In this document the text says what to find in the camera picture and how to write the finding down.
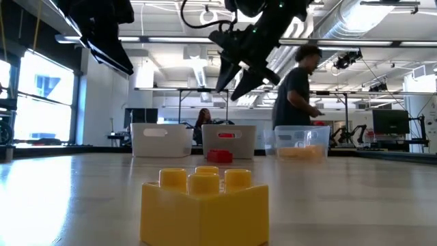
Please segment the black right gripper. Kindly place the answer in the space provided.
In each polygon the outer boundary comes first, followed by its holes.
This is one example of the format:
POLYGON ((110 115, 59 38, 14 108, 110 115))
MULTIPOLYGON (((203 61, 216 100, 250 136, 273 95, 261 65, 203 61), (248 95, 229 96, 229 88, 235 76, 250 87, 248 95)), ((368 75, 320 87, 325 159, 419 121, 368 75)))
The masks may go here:
POLYGON ((208 39, 222 48, 216 91, 221 92, 227 87, 241 70, 240 62, 244 62, 249 69, 243 71, 242 78, 231 95, 232 101, 263 85, 264 79, 278 85, 281 78, 266 67, 266 58, 279 45, 282 35, 283 19, 280 16, 262 16, 243 31, 213 31, 208 39))

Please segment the standing person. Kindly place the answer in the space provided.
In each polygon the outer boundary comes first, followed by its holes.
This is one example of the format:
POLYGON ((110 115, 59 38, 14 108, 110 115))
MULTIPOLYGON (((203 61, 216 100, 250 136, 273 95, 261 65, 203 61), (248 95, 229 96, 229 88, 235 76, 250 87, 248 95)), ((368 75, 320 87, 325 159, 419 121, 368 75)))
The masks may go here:
POLYGON ((272 111, 272 129, 277 126, 309 126, 311 118, 323 113, 310 105, 309 76, 317 68, 322 50, 316 45, 302 45, 296 52, 298 64, 279 86, 272 111))

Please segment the seated person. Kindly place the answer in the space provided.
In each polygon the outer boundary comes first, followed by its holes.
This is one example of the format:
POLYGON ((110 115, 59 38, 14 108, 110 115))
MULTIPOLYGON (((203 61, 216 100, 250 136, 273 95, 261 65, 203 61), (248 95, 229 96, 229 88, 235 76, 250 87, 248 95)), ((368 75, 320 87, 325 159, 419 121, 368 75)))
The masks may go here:
POLYGON ((199 111, 199 115, 197 121, 195 123, 195 127, 193 130, 193 140, 195 143, 200 146, 202 144, 202 132, 201 127, 204 124, 212 124, 213 120, 210 115, 210 111, 206 108, 203 108, 199 111))

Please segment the overhead light bar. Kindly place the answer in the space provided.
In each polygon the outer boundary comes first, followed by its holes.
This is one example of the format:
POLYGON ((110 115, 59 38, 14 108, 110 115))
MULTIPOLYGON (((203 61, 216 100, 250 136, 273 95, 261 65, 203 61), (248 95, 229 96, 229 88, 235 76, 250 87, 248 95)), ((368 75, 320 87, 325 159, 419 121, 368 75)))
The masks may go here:
MULTIPOLYGON (((213 44, 206 37, 190 36, 122 36, 123 43, 159 43, 159 44, 213 44)), ((430 49, 437 48, 435 40, 369 40, 369 39, 315 39, 315 38, 283 38, 279 40, 283 46, 298 46, 301 44, 316 44, 326 47, 368 47, 395 49, 430 49)))

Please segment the black monitor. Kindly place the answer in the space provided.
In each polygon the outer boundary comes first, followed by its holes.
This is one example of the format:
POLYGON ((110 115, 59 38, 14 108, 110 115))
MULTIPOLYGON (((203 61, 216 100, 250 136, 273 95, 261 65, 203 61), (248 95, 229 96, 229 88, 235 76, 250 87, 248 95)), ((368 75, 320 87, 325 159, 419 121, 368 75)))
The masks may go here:
POLYGON ((158 109, 155 108, 126 108, 124 112, 124 128, 131 123, 156 124, 158 121, 158 109))
POLYGON ((404 110, 374 109, 373 131, 377 134, 409 134, 409 114, 404 110))

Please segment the grey plastic bin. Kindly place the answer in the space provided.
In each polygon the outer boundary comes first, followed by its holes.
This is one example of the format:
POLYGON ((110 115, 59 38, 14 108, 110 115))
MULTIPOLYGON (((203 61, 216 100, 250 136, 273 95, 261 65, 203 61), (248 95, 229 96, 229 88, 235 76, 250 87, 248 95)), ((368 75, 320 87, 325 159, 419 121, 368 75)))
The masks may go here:
POLYGON ((252 159, 255 154, 256 126, 204 124, 201 127, 203 155, 211 149, 230 151, 235 159, 252 159), (219 138, 219 133, 233 133, 234 138, 219 138))

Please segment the large bright window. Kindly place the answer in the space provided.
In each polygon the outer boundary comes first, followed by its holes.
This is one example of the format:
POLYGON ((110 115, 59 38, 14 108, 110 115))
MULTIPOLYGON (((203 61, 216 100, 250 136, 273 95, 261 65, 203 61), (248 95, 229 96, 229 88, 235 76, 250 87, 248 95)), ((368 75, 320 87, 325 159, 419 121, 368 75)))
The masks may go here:
POLYGON ((14 138, 68 141, 74 82, 73 70, 26 51, 20 59, 14 138))

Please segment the clear plastic bin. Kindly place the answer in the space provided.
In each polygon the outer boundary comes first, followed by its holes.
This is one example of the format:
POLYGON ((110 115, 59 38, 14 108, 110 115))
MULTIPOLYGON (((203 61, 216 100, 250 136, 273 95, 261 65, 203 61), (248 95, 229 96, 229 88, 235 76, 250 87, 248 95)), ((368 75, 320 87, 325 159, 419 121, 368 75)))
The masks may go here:
POLYGON ((330 146, 329 126, 277 126, 264 131, 266 155, 280 159, 324 161, 330 146))

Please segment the white plastic bin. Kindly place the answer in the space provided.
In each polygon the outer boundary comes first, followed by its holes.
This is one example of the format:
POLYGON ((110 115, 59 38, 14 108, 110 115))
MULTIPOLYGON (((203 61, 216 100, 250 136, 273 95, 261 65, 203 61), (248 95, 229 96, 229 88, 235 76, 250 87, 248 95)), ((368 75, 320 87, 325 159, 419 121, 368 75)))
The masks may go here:
POLYGON ((193 129, 183 124, 132 123, 134 157, 182 158, 191 154, 193 129))

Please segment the yellow two-by-two block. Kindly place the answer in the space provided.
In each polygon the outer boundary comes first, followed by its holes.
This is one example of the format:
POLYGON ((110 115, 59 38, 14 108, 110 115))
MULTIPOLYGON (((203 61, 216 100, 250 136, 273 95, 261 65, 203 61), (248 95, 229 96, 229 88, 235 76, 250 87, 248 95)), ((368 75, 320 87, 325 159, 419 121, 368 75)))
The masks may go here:
POLYGON ((268 195, 248 169, 162 169, 142 186, 139 236, 149 246, 264 246, 268 195))

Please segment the black background gantry frame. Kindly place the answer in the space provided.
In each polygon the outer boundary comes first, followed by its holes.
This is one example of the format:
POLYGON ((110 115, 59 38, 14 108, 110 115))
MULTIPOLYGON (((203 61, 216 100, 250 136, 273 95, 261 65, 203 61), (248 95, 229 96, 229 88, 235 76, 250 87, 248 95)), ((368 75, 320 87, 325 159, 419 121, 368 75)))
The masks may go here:
MULTIPOLYGON (((176 88, 178 91, 178 122, 181 122, 181 113, 182 109, 223 109, 225 110, 225 119, 229 119, 229 110, 230 109, 241 109, 241 110, 249 110, 249 109, 271 109, 272 107, 270 105, 256 105, 255 102, 259 96, 263 96, 264 94, 276 94, 276 90, 267 90, 267 89, 256 89, 249 93, 247 96, 243 96, 242 98, 238 99, 235 106, 229 105, 229 102, 231 101, 230 93, 234 92, 234 89, 224 89, 222 92, 217 92, 215 89, 212 88, 206 88, 206 87, 200 87, 200 88, 176 88), (186 97, 190 96, 192 93, 198 93, 198 94, 206 94, 207 96, 213 96, 218 95, 222 98, 223 102, 220 102, 219 106, 214 106, 214 101, 211 100, 211 102, 208 102, 206 106, 196 106, 196 105, 182 105, 182 102, 185 100, 186 97)), ((342 111, 344 112, 344 118, 345 121, 348 122, 350 119, 350 116, 348 115, 349 112, 352 110, 352 108, 349 108, 348 102, 349 102, 349 92, 346 91, 310 91, 311 96, 315 96, 319 99, 329 99, 329 98, 336 98, 340 103, 343 104, 343 108, 332 108, 328 109, 326 108, 325 111, 342 111)))

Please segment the silver ventilation duct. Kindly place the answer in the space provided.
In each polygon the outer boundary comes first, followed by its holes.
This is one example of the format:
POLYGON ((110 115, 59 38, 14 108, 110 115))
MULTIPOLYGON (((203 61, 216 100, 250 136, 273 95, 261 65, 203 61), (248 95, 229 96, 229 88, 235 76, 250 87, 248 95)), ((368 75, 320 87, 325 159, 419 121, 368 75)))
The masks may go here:
POLYGON ((341 0, 309 37, 359 39, 379 25, 395 9, 393 5, 362 5, 362 1, 381 0, 341 0))

